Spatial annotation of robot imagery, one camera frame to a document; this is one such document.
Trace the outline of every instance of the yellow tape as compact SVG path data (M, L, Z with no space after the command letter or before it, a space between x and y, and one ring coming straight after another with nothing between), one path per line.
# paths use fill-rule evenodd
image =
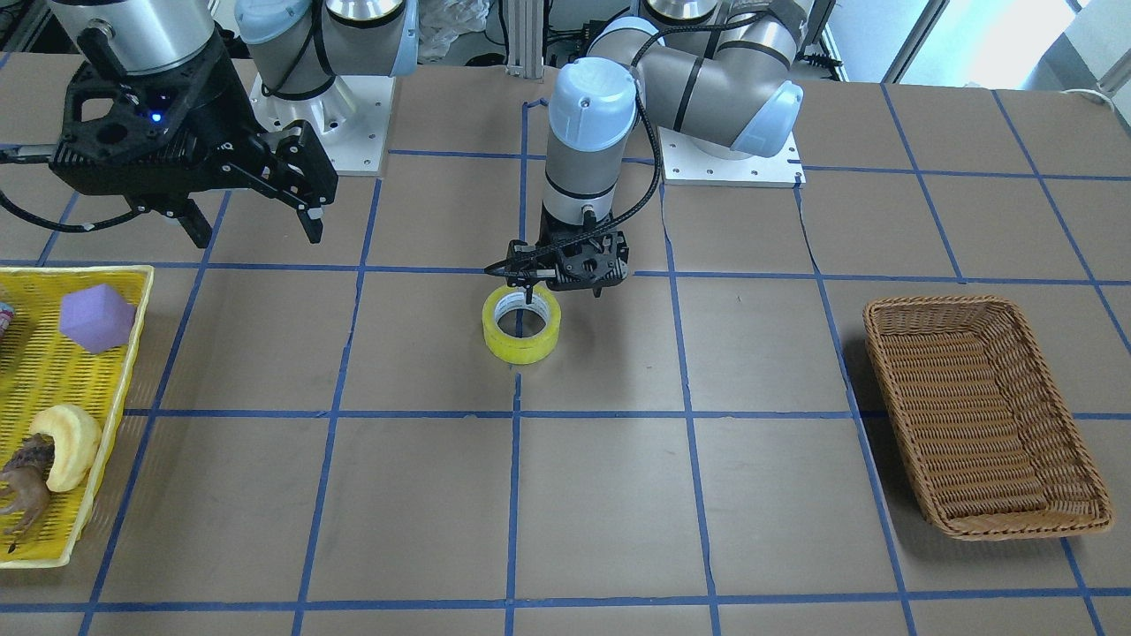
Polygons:
M526 309L537 313L546 326L537 334L517 338L499 328L499 319L508 311ZM543 287L534 287L534 302L526 304L521 289L499 287L483 303L483 340L491 353L511 364L530 364L542 360L558 345L562 310L558 299Z

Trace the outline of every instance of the plastic bag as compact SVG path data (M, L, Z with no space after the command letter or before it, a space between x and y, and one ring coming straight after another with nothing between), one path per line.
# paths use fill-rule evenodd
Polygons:
M491 0L420 0L417 59L439 60L460 35L484 31L490 10Z

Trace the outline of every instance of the banana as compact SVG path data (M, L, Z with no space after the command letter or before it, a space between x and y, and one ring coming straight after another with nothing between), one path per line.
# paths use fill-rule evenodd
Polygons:
M31 433L51 436L54 441L55 461L48 473L48 489L52 492L67 492L86 478L102 438L94 418L74 404L41 411L32 420Z

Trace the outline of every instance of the white cable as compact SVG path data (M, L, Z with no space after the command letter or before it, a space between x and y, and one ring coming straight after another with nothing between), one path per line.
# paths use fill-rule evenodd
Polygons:
M1091 88L1069 88L1068 91L1061 91L1061 93L1064 93L1065 95L1077 94L1077 95L1085 95L1087 97L1095 97L1099 102L1107 104L1107 108L1112 109L1112 112L1115 112L1115 102L1113 102L1111 97L1104 95L1099 91L1093 91Z

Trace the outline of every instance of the purple block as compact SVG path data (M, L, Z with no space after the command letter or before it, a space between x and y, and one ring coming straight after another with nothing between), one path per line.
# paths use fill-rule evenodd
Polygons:
M63 296L59 330L90 353L130 342L133 306L113 287L97 285Z

